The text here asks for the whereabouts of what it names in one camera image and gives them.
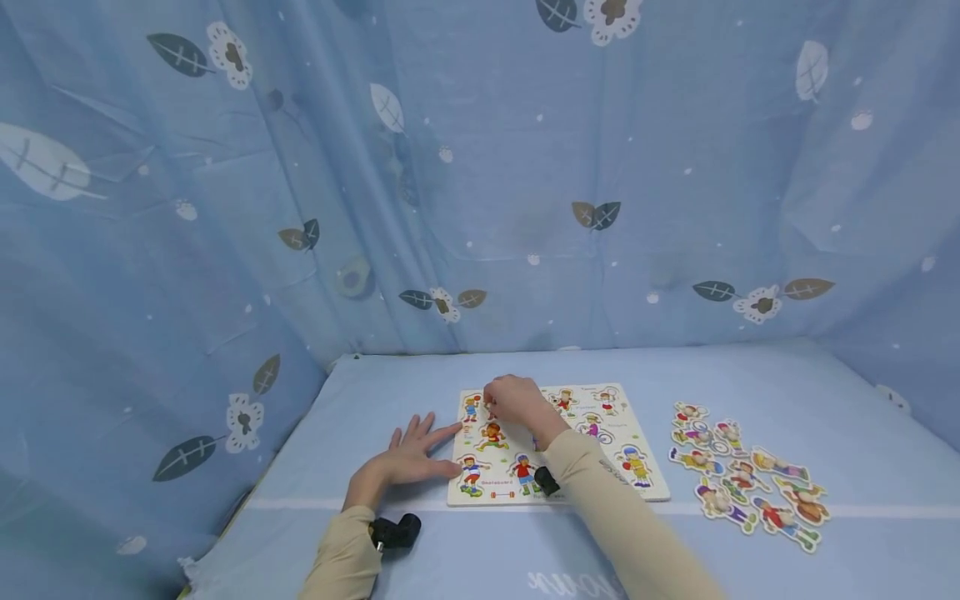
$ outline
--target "fabric backdrop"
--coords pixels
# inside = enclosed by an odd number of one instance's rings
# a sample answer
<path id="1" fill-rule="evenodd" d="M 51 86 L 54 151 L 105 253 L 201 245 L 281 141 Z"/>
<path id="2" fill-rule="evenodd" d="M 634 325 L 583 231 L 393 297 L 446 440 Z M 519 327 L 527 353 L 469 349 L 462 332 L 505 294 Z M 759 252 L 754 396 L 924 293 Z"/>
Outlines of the fabric backdrop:
<path id="1" fill-rule="evenodd" d="M 950 0 L 0 0 L 0 580 L 169 597 L 345 352 L 805 335 L 960 447 L 957 56 Z"/>

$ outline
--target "black clip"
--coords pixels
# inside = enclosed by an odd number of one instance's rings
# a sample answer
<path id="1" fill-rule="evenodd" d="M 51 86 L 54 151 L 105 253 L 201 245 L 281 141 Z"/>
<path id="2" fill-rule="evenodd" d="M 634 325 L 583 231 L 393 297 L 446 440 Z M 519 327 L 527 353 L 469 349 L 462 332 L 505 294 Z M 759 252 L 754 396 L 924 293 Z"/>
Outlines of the black clip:
<path id="1" fill-rule="evenodd" d="M 560 484 L 558 484 L 557 480 L 553 478 L 553 475 L 550 473 L 550 469 L 547 467 L 540 467 L 534 471 L 534 481 L 537 482 L 537 485 L 540 486 L 540 489 L 543 490 L 543 494 L 547 497 L 560 491 Z"/>
<path id="2" fill-rule="evenodd" d="M 378 552 L 394 548 L 412 548 L 420 535 L 420 518 L 407 513 L 399 523 L 379 518 L 370 524 L 370 539 Z"/>

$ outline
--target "beige sleeve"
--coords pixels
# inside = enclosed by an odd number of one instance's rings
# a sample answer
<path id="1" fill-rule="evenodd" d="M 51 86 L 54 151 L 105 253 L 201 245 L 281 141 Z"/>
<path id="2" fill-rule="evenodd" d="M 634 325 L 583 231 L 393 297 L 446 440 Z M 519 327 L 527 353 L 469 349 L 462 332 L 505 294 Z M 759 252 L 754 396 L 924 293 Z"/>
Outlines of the beige sleeve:
<path id="1" fill-rule="evenodd" d="M 618 466 L 610 464 L 596 440 L 565 431 L 544 454 L 551 474 L 610 559 L 631 600 L 726 598 Z"/>
<path id="2" fill-rule="evenodd" d="M 298 600 L 370 598 L 380 573 L 380 553 L 368 529 L 374 519 L 366 506 L 354 506 L 330 520 Z"/>

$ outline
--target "left hand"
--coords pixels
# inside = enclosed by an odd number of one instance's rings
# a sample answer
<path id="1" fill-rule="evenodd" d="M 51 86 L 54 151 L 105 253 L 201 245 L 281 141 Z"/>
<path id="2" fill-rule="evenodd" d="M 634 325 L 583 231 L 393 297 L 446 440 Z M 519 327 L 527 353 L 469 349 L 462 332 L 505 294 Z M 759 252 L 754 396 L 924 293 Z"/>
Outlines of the left hand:
<path id="1" fill-rule="evenodd" d="M 344 510 L 367 506 L 376 511 L 388 486 L 434 477 L 459 477 L 463 472 L 459 465 L 452 461 L 433 460 L 428 454 L 433 446 L 452 438 L 463 425 L 455 422 L 431 433 L 433 421 L 433 413 L 427 414 L 423 422 L 420 422 L 420 415 L 414 415 L 405 434 L 398 427 L 387 450 L 367 461 L 350 479 Z"/>

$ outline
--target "hand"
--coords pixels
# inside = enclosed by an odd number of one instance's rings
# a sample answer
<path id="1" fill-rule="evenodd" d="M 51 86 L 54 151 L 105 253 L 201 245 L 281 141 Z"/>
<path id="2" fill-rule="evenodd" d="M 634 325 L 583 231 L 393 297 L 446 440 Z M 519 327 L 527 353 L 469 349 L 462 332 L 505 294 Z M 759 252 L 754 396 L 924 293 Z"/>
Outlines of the hand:
<path id="1" fill-rule="evenodd" d="M 529 377 L 497 377 L 483 389 L 483 396 L 496 419 L 518 423 L 529 429 L 541 450 L 545 450 L 554 438 L 570 428 L 540 393 L 537 382 Z"/>
<path id="2" fill-rule="evenodd" d="M 423 422 L 420 422 L 420 415 L 414 415 L 405 434 L 399 428 L 394 431 L 390 447 L 367 461 L 350 479 L 344 510 L 351 506 L 367 506 L 376 511 L 388 486 L 433 477 L 453 479 L 460 476 L 459 465 L 433 460 L 428 453 L 433 446 L 452 438 L 462 424 L 456 422 L 431 433 L 433 420 L 433 413 L 429 413 Z"/>

